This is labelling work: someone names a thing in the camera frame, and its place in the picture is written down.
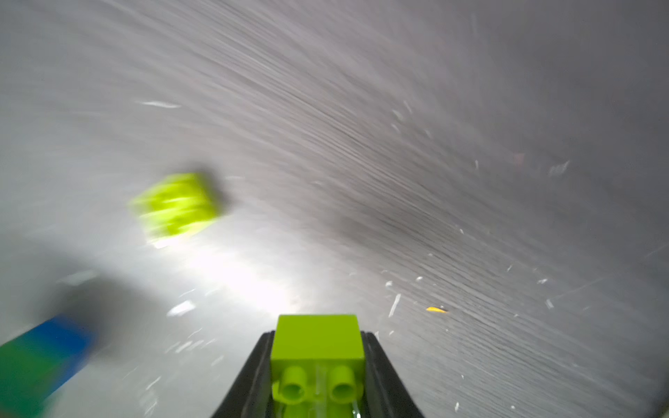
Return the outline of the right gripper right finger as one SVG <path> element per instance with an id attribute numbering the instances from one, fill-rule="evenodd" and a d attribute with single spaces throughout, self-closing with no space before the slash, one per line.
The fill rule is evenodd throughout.
<path id="1" fill-rule="evenodd" d="M 371 332 L 361 332 L 365 353 L 362 417 L 424 418 L 381 343 Z"/>

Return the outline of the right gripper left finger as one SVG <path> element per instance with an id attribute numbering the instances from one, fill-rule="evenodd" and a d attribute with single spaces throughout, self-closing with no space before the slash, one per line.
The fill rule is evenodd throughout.
<path id="1" fill-rule="evenodd" d="M 212 418 L 274 417 L 270 358 L 275 331 L 256 342 L 233 385 Z"/>

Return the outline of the lime lego brick small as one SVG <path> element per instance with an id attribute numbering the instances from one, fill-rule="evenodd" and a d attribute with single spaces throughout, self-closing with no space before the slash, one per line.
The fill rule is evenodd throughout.
<path id="1" fill-rule="evenodd" d="M 276 417 L 362 416 L 366 356 L 355 315 L 282 315 L 270 357 Z"/>
<path id="2" fill-rule="evenodd" d="M 171 174 L 131 200 L 148 242 L 155 247 L 192 237 L 221 217 L 208 178 L 198 172 Z"/>

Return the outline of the blue lego brick small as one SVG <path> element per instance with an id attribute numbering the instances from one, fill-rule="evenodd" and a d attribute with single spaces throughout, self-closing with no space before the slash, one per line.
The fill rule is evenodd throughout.
<path id="1" fill-rule="evenodd" d="M 48 358 L 48 394 L 51 395 L 85 367 L 95 342 L 94 334 L 64 316 L 56 316 L 31 330 L 40 355 Z"/>

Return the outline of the green lego brick small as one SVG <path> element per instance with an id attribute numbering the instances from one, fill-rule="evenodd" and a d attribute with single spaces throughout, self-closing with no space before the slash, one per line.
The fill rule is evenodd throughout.
<path id="1" fill-rule="evenodd" d="M 1 346 L 1 416 L 43 417 L 53 391 L 57 357 L 31 338 Z"/>

